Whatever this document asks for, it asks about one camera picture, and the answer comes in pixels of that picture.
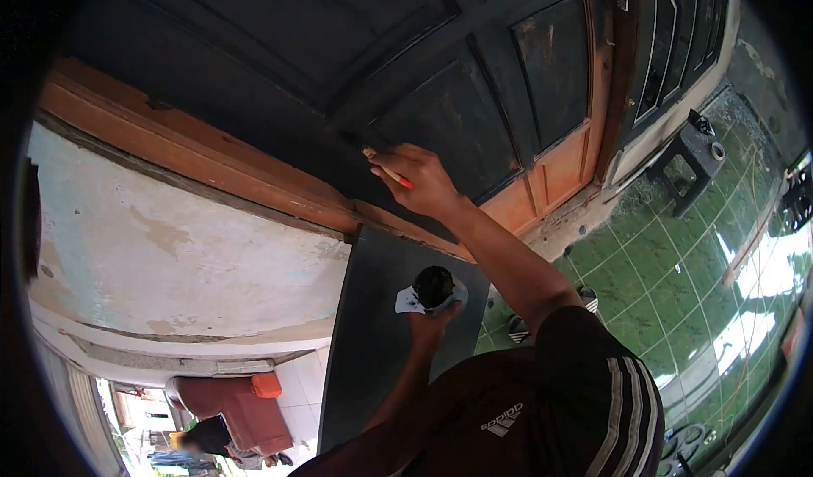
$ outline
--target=white tile floor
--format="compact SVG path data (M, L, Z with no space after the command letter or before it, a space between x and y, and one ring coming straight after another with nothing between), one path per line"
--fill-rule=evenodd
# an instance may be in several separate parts
M282 394L277 398L282 418L288 426L294 445L306 445L316 451L322 411L324 375L330 347L276 367Z

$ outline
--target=green tiled floor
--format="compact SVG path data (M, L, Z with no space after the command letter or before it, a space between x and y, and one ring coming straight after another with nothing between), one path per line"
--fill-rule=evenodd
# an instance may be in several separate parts
M703 422L716 431L694 461L727 442L765 385L811 264L810 231L787 236L774 216L733 285L721 284L781 177L732 91L704 113L727 161L684 218L672 218L662 186L639 178L603 225L554 262L574 284L597 291L607 329L645 361L664 401L666 429ZM689 177L678 162L666 172L678 185ZM513 346L506 327L512 315L496 296L478 353Z

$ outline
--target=orange cushion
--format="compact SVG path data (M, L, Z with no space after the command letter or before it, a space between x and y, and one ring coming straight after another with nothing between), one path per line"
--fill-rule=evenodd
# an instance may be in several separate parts
M251 391L259 397L279 397L282 386L279 385L277 373L260 373L251 376Z

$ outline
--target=adidas shirt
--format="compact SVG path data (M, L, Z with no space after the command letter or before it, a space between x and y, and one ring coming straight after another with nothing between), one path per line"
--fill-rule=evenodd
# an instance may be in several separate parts
M584 308L534 347L469 358L394 419L293 475L655 475L664 411L643 362Z

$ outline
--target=paintbrush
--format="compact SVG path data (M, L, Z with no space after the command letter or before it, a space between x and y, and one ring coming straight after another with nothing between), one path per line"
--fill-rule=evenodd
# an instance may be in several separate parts
M362 154L364 154L364 156L367 156L367 159L370 159L371 157L376 155L376 150L369 146L365 147L364 149L361 149L361 152ZM381 168L381 170L384 171L384 174L395 179L395 182L397 182L401 186L406 187L407 189L412 189L413 187L415 187L415 185L412 184L411 180L398 174L397 172L393 172L389 168L382 167L381 165L377 165L377 167Z
M376 155L375 149L361 142L361 139L351 132L341 130L339 132L339 137L348 141L353 147L360 147L362 154L364 154L364 156L366 156L367 159L370 159L371 157ZM415 187L415 185L412 184L411 180L407 179L404 176L399 175L396 172L393 172L391 169L387 167L381 167L381 165L377 165L377 167L381 168L381 170L383 170L387 176L393 178L395 182L397 182L401 186L406 187L407 189L412 189L413 187Z

